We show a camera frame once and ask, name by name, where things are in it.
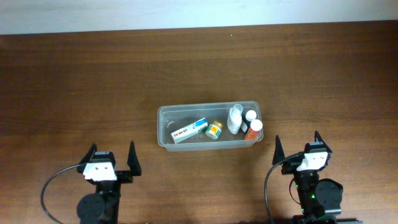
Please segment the white spray bottle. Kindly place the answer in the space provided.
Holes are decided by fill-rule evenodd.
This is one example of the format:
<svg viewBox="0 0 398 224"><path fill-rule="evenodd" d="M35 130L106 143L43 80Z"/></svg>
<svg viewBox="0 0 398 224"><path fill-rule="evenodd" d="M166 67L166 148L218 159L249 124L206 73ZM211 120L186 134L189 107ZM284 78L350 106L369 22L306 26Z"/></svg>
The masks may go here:
<svg viewBox="0 0 398 224"><path fill-rule="evenodd" d="M237 134L242 123L242 112L243 106L240 104L235 104L229 110L228 119L227 119L227 127L231 134Z"/></svg>

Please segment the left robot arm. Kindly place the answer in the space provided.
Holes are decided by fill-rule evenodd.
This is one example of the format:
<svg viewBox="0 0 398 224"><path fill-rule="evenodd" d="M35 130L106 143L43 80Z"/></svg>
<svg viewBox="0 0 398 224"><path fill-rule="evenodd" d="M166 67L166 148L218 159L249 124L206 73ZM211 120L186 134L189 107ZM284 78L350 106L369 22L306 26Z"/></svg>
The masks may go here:
<svg viewBox="0 0 398 224"><path fill-rule="evenodd" d="M98 151L93 144L79 163L77 172L96 187L95 193L84 196L76 207L81 223L117 223L121 186L133 183L142 174L134 142L131 141L127 157L128 170L116 170L111 151Z"/></svg>

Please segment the dark bottle white cap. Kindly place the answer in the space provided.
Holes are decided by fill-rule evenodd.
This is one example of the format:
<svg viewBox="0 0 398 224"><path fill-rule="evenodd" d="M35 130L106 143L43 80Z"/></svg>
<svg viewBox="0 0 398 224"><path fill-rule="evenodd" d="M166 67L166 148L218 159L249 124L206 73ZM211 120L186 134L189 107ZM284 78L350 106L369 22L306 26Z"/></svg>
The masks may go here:
<svg viewBox="0 0 398 224"><path fill-rule="evenodd" d="M241 130L244 133L247 133L250 128L251 122L255 120L256 117L257 113L254 110L249 110L244 116L242 116Z"/></svg>

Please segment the gold lid small jar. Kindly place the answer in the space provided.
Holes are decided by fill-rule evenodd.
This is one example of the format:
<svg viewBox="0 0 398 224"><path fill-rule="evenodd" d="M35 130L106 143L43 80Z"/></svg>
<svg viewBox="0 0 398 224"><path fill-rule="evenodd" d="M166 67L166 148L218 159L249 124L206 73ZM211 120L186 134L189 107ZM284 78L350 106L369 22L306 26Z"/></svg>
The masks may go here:
<svg viewBox="0 0 398 224"><path fill-rule="evenodd" d="M211 139L218 139L223 129L223 124L219 121L213 121L206 130L205 134Z"/></svg>

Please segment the white blue medicine box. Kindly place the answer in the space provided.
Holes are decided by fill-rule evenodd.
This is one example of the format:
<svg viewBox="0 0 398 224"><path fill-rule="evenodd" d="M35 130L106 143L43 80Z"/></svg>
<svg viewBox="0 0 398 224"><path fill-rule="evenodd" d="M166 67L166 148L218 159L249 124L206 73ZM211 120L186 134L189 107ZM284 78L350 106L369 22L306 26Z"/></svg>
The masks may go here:
<svg viewBox="0 0 398 224"><path fill-rule="evenodd" d="M184 126L170 134L175 144L178 144L200 132L208 127L208 122L205 118L199 119L187 126Z"/></svg>

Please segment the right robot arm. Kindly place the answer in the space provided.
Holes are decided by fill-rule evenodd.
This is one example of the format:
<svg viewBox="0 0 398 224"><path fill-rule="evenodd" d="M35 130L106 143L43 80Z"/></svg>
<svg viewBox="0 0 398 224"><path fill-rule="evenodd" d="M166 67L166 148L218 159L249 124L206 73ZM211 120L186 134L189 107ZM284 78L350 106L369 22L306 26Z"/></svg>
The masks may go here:
<svg viewBox="0 0 398 224"><path fill-rule="evenodd" d="M290 184L295 184L298 193L296 201L301 208L301 215L294 215L292 223L361 223L361 220L337 219L341 214L343 186L332 179L321 179L319 172L328 165L332 150L315 131L314 141L306 143L304 150L291 156L286 156L280 138L275 138L275 151L272 167L264 181L264 199L267 214L271 223L271 215L267 197L267 181L272 171L281 166L281 174L292 175Z"/></svg>

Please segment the orange tube white cap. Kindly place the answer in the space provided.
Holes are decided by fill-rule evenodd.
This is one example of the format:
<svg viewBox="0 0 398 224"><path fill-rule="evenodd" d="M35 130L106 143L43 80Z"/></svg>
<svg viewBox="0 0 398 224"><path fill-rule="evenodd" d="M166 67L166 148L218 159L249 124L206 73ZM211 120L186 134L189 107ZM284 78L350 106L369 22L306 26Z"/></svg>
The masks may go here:
<svg viewBox="0 0 398 224"><path fill-rule="evenodd" d="M259 131L262 130L263 123L261 120L254 119L250 123L250 127L244 137L245 140L254 140Z"/></svg>

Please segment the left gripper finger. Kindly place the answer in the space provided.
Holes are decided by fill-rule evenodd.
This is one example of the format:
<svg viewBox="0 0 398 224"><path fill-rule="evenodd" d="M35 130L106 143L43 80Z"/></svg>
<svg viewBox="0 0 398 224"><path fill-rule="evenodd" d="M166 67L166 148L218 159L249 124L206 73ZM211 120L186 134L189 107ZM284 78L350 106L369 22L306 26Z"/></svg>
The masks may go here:
<svg viewBox="0 0 398 224"><path fill-rule="evenodd" d="M131 141L129 146L129 154L127 158L127 165L129 166L130 173L132 176L141 176L142 168L138 161L134 141Z"/></svg>
<svg viewBox="0 0 398 224"><path fill-rule="evenodd" d="M93 143L89 149L89 151L85 154L83 159L78 163L80 166L76 168L76 171L78 173L83 173L85 169L85 165L91 160L91 158L94 156L95 152L97 151L97 146L95 143Z"/></svg>

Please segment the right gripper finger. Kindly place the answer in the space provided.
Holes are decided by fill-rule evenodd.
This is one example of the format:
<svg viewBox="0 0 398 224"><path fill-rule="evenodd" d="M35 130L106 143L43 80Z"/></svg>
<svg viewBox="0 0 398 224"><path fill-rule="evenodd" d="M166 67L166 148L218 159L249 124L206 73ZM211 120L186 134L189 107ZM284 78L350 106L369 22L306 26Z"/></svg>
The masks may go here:
<svg viewBox="0 0 398 224"><path fill-rule="evenodd" d="M322 137L320 136L320 133L318 131L315 131L315 142L323 142Z"/></svg>
<svg viewBox="0 0 398 224"><path fill-rule="evenodd" d="M279 136L277 135L275 137L275 150L274 150L272 165L274 166L278 164L280 161L283 161L284 159L285 159L285 154L282 147L282 143L280 141Z"/></svg>

